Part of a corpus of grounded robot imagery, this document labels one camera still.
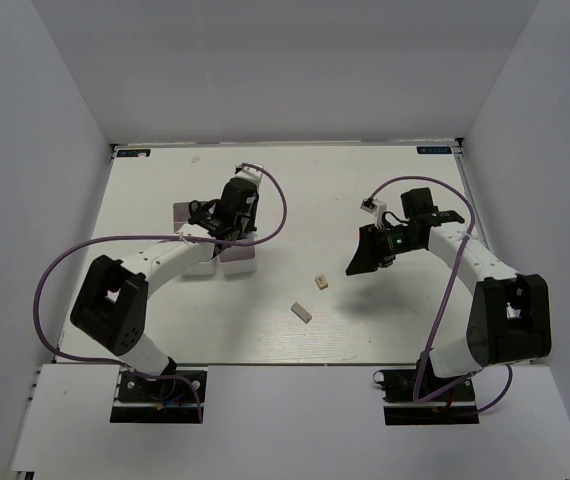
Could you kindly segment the black handled scissors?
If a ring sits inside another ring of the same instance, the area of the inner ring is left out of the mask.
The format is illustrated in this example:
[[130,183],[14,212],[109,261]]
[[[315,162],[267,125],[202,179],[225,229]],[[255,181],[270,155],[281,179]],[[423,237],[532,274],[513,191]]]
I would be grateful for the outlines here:
[[201,202],[198,200],[193,200],[188,204],[188,211],[189,211],[189,216],[193,216],[199,212],[208,212],[211,210],[212,207],[214,207],[216,205],[217,200],[216,199],[212,199],[206,202]]

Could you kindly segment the grey white eraser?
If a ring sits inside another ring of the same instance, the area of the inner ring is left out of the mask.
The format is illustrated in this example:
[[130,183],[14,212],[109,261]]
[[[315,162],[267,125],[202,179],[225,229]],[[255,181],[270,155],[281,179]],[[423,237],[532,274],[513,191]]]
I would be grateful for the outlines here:
[[295,302],[291,306],[291,311],[294,315],[296,315],[301,321],[304,323],[309,323],[312,320],[312,315],[309,311],[307,311],[302,305],[298,302]]

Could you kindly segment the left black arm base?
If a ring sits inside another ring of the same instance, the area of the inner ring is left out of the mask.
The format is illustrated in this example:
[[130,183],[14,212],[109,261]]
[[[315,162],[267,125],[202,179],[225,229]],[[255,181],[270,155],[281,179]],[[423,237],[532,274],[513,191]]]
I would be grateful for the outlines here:
[[203,369],[178,370],[191,386],[181,381],[151,381],[121,370],[111,408],[113,424],[199,424],[192,389],[205,409],[208,372]]

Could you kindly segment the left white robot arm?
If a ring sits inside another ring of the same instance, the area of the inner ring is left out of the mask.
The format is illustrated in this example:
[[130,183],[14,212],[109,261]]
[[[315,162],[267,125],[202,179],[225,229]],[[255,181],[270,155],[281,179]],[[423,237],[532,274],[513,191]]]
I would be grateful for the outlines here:
[[94,259],[71,310],[71,323],[127,366],[142,372],[142,387],[164,399],[176,387],[170,357],[144,333],[148,299],[175,277],[209,263],[227,246],[255,230],[262,175],[240,170],[221,197],[198,206],[165,240],[124,259]]

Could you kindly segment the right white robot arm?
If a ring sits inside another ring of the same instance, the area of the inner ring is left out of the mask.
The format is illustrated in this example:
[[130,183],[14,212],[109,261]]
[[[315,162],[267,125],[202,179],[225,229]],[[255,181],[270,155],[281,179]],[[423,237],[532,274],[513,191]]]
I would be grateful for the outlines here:
[[538,274],[525,275],[492,254],[454,210],[440,210],[429,188],[402,194],[403,221],[386,219],[385,203],[369,197],[361,208],[373,222],[359,229],[359,243],[346,268],[349,276],[389,267],[405,253],[426,250],[451,270],[437,314],[461,282],[472,303],[464,332],[443,346],[429,333],[417,361],[412,399],[424,403],[494,365],[544,358],[551,352],[549,289]]

